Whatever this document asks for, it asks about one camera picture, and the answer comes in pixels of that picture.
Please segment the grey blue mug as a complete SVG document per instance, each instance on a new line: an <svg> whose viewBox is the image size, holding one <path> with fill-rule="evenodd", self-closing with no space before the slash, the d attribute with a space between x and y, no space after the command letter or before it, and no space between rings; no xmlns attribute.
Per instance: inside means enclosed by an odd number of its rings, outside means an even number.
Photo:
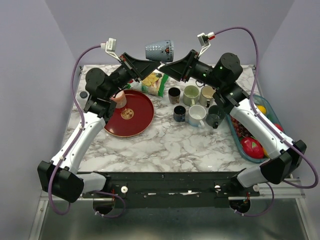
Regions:
<svg viewBox="0 0 320 240"><path fill-rule="evenodd" d="M145 58L151 61L170 63L174 61L174 42L161 40L145 46Z"/></svg>

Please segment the brown striped mug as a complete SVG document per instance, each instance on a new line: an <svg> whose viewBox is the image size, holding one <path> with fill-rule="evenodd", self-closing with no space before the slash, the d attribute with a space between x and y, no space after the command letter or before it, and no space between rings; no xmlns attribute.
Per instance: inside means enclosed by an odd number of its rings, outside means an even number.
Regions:
<svg viewBox="0 0 320 240"><path fill-rule="evenodd" d="M177 87L171 87L168 90L168 98L171 104L179 104L180 103L180 94L181 91Z"/></svg>

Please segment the light green mug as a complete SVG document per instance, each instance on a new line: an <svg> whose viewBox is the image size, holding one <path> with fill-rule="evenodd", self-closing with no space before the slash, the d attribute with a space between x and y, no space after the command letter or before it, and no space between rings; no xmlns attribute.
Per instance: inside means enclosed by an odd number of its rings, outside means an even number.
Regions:
<svg viewBox="0 0 320 240"><path fill-rule="evenodd" d="M188 85L183 90L182 101L186 106L194 106L199 99L200 91L194 85Z"/></svg>

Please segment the pink upside-down mug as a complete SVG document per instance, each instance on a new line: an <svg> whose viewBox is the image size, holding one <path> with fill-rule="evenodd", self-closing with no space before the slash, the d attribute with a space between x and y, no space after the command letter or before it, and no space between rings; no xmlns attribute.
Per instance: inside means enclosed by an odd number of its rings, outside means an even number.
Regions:
<svg viewBox="0 0 320 240"><path fill-rule="evenodd" d="M116 103L116 109L123 108L127 104L126 94L124 90L118 92L115 96L111 97L110 99Z"/></svg>

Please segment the cream mug with black rim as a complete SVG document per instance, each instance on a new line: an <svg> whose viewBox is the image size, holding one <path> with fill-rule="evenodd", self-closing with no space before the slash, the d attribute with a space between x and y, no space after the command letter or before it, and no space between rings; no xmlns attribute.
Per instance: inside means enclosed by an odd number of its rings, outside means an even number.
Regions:
<svg viewBox="0 0 320 240"><path fill-rule="evenodd" d="M204 86L201 88L200 96L199 96L199 103L206 108L209 108L211 103L213 102L213 95L215 93L215 89L211 86Z"/></svg>

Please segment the dark blue mug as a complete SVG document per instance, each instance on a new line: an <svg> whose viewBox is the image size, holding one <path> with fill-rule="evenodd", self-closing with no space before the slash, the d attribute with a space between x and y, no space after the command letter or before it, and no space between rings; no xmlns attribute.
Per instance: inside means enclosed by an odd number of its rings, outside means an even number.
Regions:
<svg viewBox="0 0 320 240"><path fill-rule="evenodd" d="M176 122L186 121L186 108L182 105L178 105L173 109L173 119Z"/></svg>

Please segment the light blue white mug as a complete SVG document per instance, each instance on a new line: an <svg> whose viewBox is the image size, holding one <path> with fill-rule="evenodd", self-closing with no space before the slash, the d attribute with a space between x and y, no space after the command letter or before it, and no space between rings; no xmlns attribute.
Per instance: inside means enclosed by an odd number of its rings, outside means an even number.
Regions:
<svg viewBox="0 0 320 240"><path fill-rule="evenodd" d="M187 121L188 123L197 128L205 128L205 118L207 112L206 109L201 105L193 105L188 110Z"/></svg>

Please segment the dark grey mug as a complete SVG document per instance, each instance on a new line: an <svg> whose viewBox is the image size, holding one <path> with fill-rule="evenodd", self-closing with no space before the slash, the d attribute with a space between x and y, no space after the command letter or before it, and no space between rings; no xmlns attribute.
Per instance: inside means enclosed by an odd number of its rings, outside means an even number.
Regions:
<svg viewBox="0 0 320 240"><path fill-rule="evenodd" d="M206 123L211 126L213 129L217 129L222 121L225 119L226 114L222 107L217 105L212 105L209 107L207 116L206 116Z"/></svg>

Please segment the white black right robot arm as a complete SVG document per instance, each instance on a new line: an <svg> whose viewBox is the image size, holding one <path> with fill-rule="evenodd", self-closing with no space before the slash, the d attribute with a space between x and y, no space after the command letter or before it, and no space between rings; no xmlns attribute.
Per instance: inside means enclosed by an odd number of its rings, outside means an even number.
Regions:
<svg viewBox="0 0 320 240"><path fill-rule="evenodd" d="M230 191L234 195L241 196L256 184L279 184L300 165L299 153L306 151L306 144L288 137L250 102L248 93L236 82L243 72L237 55L224 53L212 67L199 61L196 51L191 50L185 58L159 70L177 81L187 82L193 78L215 89L215 103L239 121L267 151L268 161L232 177Z"/></svg>

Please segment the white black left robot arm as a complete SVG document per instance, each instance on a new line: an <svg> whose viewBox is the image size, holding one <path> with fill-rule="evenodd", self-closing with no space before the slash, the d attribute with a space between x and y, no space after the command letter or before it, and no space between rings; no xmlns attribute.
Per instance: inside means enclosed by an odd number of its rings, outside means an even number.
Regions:
<svg viewBox="0 0 320 240"><path fill-rule="evenodd" d="M61 150L49 162L37 167L42 189L51 196L74 203L83 193L85 180L77 176L80 163L97 134L116 110L111 98L131 80L140 82L161 65L160 61L140 60L127 53L119 57L120 66L110 75L92 68L85 75L89 97L80 111L80 122Z"/></svg>

